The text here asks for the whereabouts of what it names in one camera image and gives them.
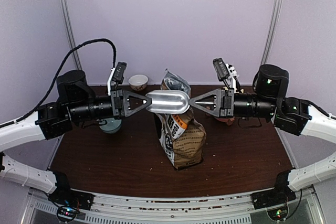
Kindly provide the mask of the silver metal food scoop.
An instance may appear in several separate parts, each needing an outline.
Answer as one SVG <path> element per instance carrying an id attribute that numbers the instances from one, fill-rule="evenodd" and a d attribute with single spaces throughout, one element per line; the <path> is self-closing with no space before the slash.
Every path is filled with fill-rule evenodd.
<path id="1" fill-rule="evenodd" d="M 191 106 L 206 109 L 216 107 L 213 95 L 208 98 L 190 98 L 187 93 L 180 90 L 154 90 L 145 96 L 151 100 L 146 109 L 158 114 L 183 114 Z"/>

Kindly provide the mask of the brown dog food bag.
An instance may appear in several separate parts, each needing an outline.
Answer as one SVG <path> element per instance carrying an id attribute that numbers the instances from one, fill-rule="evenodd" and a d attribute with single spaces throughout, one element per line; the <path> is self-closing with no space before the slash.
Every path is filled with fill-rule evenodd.
<path id="1" fill-rule="evenodd" d="M 154 114 L 154 121 L 159 142 L 176 170 L 203 161 L 206 131 L 192 108 L 183 114 Z"/>

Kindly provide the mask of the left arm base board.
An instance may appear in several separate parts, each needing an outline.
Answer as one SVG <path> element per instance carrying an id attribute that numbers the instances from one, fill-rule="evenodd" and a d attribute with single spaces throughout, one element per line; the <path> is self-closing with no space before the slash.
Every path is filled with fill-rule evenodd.
<path id="1" fill-rule="evenodd" d="M 80 213 L 79 210 L 69 206 L 59 206 L 56 211 L 56 217 L 62 222 L 73 221 Z"/>

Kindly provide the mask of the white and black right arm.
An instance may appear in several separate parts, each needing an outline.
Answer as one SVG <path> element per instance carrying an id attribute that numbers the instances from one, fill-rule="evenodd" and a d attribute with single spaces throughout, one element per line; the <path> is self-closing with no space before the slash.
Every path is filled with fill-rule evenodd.
<path id="1" fill-rule="evenodd" d="M 255 75 L 252 94 L 236 93 L 233 88 L 216 89 L 191 98 L 189 104 L 216 118 L 264 118 L 287 133 L 313 136 L 334 143 L 335 115 L 311 101 L 286 97 L 288 84 L 288 71 L 265 64 Z M 269 199 L 279 204 L 289 196 L 289 192 L 333 177 L 335 154 L 309 166 L 278 174 Z"/>

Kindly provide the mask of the right arm base board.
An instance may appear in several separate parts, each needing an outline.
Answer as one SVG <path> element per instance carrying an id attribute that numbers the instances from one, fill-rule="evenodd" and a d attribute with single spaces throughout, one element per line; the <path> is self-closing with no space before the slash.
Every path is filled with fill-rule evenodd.
<path id="1" fill-rule="evenodd" d="M 275 208 L 267 209 L 268 217 L 275 222 L 282 221 L 287 218 L 289 213 L 288 206 L 280 206 Z"/>

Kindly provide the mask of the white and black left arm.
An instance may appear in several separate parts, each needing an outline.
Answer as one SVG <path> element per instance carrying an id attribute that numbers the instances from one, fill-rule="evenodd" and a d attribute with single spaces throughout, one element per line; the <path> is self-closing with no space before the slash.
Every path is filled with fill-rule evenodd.
<path id="1" fill-rule="evenodd" d="M 22 186 L 54 194 L 64 205 L 76 197 L 67 176 L 20 163 L 4 151 L 25 143 L 57 138 L 73 129 L 73 125 L 91 120 L 127 118 L 149 107 L 152 100 L 124 90 L 97 96 L 87 85 L 85 72 L 71 70 L 57 77 L 58 100 L 42 105 L 23 120 L 7 122 L 1 128 L 1 178 Z"/>

